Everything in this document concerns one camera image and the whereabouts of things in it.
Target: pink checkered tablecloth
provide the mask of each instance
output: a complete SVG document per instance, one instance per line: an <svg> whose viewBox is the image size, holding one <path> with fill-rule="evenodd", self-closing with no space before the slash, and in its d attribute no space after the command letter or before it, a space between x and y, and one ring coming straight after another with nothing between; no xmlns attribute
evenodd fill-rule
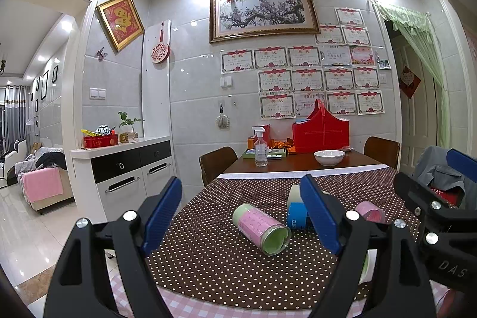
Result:
<svg viewBox="0 0 477 318"><path fill-rule="evenodd" d="M448 288L433 281L431 281L431 286L434 301L436 305L438 305ZM113 290L113 296L119 314L128 318L134 318L120 274L117 274L111 279L111 289ZM166 290L165 288L159 288L159 292L174 318L305 318L311 312L311 310L277 311L232 308L186 297L182 294ZM363 310L364 302L366 302L366 300L352 303L347 318L359 315Z"/></svg>

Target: brown tablecloth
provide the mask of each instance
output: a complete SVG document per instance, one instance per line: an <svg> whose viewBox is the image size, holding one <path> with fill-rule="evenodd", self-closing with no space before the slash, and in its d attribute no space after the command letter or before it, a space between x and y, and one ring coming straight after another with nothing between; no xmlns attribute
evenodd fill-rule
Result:
<svg viewBox="0 0 477 318"><path fill-rule="evenodd" d="M418 219L393 189L391 168L316 178L346 209L371 201L386 221L403 218L417 235ZM232 223L241 204L254 204L286 224L287 198L299 179L215 179L176 215L147 262L156 283L200 300L242 308L311 308L326 288L336 256L314 232L293 231L289 246L265 256ZM355 299L366 297L363 284Z"/></svg>

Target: pink blanket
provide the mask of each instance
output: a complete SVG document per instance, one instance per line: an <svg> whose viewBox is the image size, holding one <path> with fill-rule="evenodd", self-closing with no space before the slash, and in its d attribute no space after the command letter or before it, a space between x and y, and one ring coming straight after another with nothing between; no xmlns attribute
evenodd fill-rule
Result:
<svg viewBox="0 0 477 318"><path fill-rule="evenodd" d="M63 194L63 186L61 185L58 169L47 167L30 171L23 174L22 180L25 194L31 203L56 196L57 194Z"/></svg>

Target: white armchair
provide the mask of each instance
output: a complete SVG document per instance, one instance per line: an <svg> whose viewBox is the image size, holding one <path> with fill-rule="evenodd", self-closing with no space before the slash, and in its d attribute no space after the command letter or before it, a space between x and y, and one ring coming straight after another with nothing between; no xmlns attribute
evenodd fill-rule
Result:
<svg viewBox="0 0 477 318"><path fill-rule="evenodd" d="M18 143L18 152L11 151L5 156L5 162L3 163L3 169L0 169L0 174L7 181L7 184L11 185L16 182L15 176L15 163L22 162L27 157L27 141L23 140Z"/></svg>

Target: potted plant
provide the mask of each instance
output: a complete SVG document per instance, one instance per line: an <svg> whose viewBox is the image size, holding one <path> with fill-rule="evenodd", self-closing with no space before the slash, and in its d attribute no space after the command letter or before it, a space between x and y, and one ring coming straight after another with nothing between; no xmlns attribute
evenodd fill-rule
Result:
<svg viewBox="0 0 477 318"><path fill-rule="evenodd" d="M134 132L134 123L144 120L137 118L128 119L127 112L118 112L118 114L122 120L121 124L119 125L119 128L121 128L122 126L126 126L126 132L119 134L119 141L121 143L137 142L138 135L137 132Z"/></svg>

